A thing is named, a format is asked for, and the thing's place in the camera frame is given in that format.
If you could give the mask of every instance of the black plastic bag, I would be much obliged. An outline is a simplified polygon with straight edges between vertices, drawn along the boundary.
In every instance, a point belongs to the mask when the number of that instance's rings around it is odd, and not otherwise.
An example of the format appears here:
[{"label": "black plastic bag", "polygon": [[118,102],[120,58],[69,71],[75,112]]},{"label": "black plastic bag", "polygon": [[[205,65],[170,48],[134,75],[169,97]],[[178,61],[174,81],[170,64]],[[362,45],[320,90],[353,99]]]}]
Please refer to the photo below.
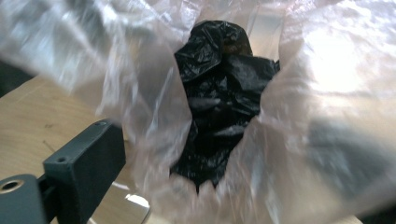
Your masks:
[{"label": "black plastic bag", "polygon": [[192,113],[179,161],[171,168],[199,186],[214,187],[250,120],[260,113],[260,98],[279,70],[278,63],[253,57],[245,31],[227,21],[205,21],[191,31],[176,54]]}]

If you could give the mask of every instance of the crumpled plastic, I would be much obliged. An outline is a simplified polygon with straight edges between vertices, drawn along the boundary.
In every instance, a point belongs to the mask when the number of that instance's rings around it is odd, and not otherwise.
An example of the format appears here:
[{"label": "crumpled plastic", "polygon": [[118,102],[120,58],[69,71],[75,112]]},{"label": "crumpled plastic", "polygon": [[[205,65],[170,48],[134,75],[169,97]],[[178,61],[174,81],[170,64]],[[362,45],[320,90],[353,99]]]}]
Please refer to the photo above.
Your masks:
[{"label": "crumpled plastic", "polygon": [[[395,5],[1,1],[0,57],[122,122],[153,213],[174,223],[328,223],[396,197]],[[278,56],[282,68],[224,178],[197,196],[169,167],[191,124],[173,54],[202,20],[240,25],[253,54]]]},{"label": "crumpled plastic", "polygon": [[197,193],[224,176],[228,158],[250,120],[260,113],[260,96],[279,71],[274,61],[253,57],[245,30],[227,21],[203,21],[175,54],[192,123],[183,153],[171,174],[191,180]]}]

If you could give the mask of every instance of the wooden table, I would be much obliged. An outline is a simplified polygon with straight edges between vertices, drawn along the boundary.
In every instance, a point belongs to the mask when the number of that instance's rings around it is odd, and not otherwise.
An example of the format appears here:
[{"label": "wooden table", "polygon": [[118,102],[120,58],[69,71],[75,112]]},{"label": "wooden table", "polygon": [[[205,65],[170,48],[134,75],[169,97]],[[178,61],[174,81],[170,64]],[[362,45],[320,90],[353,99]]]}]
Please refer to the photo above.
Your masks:
[{"label": "wooden table", "polygon": [[[20,174],[41,176],[44,159],[99,119],[52,82],[41,77],[26,82],[0,98],[0,179]],[[90,219],[92,224],[140,224],[148,215],[146,207],[127,200],[136,194],[129,168],[127,163]],[[146,223],[168,222],[150,216]],[[352,217],[341,223],[360,222]]]}]

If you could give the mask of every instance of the metal bracket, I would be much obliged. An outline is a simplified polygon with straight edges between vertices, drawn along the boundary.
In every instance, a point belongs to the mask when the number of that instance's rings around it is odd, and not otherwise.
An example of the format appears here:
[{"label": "metal bracket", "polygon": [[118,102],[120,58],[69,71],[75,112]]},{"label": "metal bracket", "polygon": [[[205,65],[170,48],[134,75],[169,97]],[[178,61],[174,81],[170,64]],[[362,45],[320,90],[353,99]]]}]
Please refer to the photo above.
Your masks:
[{"label": "metal bracket", "polygon": [[122,129],[100,120],[43,164],[0,181],[0,223],[86,223],[125,164]]}]

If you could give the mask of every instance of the clear plastic bag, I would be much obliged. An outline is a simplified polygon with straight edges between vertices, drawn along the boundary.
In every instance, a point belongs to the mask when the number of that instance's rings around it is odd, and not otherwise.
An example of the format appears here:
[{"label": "clear plastic bag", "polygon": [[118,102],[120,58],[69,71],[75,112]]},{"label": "clear plastic bag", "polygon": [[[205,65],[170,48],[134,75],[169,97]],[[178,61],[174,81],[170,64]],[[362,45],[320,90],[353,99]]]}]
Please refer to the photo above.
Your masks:
[{"label": "clear plastic bag", "polygon": [[[396,198],[395,7],[0,1],[0,56],[122,123],[135,149],[133,179],[153,213],[175,223],[326,223]],[[191,123],[173,54],[202,20],[244,27],[254,55],[279,57],[281,71],[224,178],[197,196],[169,168]]]}]

